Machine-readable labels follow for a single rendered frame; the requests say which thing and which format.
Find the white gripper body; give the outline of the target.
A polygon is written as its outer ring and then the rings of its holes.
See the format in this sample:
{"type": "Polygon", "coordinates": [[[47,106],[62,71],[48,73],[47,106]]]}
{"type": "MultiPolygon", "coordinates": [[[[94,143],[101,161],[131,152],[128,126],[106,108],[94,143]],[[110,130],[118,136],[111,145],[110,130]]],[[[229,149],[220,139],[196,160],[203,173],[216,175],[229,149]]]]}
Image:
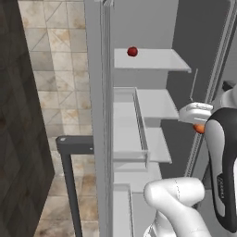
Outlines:
{"type": "Polygon", "coordinates": [[[190,124],[205,124],[212,115],[213,106],[206,103],[192,102],[179,111],[179,121],[190,124]]]}

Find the orange tangerine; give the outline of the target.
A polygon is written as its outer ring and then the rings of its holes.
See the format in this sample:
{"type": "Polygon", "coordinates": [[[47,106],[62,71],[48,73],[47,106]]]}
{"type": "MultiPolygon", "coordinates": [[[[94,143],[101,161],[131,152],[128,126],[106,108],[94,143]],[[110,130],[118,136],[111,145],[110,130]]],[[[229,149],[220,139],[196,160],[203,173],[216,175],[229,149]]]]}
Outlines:
{"type": "Polygon", "coordinates": [[[205,133],[205,126],[203,124],[194,124],[193,128],[196,132],[200,133],[200,134],[204,134],[205,133]]]}

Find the white fridge shelf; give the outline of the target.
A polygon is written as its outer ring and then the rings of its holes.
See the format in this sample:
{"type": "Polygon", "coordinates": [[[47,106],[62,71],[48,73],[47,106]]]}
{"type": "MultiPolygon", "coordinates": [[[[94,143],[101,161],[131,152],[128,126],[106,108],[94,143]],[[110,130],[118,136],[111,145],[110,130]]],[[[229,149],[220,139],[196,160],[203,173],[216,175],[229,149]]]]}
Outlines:
{"type": "Polygon", "coordinates": [[[114,50],[116,69],[164,69],[192,72],[190,66],[173,49],[139,49],[137,56],[129,56],[126,48],[114,50]]]}

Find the grey open fridge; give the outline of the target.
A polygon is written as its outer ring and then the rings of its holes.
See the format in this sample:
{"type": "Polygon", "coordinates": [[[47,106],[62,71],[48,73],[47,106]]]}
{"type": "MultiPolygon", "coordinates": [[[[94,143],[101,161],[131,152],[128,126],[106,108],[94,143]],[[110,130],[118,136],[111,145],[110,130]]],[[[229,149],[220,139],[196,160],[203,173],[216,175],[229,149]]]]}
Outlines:
{"type": "Polygon", "coordinates": [[[84,0],[100,237],[143,237],[156,210],[147,183],[193,177],[205,198],[193,206],[212,237],[228,237],[216,219],[205,136],[179,121],[192,103],[224,92],[222,72],[237,27],[237,0],[84,0]],[[173,49],[192,72],[116,69],[114,50],[173,49]],[[113,152],[115,87],[136,87],[149,159],[118,162],[113,152]]]}

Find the dark wood cabinet panel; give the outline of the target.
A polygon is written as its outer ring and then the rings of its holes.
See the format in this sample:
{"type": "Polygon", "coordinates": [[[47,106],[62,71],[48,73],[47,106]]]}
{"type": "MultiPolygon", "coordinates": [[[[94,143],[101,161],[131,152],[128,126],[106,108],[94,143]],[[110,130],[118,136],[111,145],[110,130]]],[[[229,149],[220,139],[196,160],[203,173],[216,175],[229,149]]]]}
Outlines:
{"type": "Polygon", "coordinates": [[[0,237],[33,237],[55,171],[17,0],[0,0],[0,237]]]}

